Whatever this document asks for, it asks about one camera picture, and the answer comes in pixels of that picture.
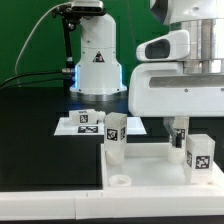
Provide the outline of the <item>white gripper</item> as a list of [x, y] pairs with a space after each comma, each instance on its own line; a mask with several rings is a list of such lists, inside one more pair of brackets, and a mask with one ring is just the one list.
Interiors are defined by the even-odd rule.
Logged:
[[128, 108], [140, 117], [165, 117], [163, 125], [172, 146], [182, 147], [182, 118], [224, 116], [224, 75], [184, 72], [181, 61], [190, 52], [186, 30], [140, 44], [136, 57], [141, 62], [132, 72]]

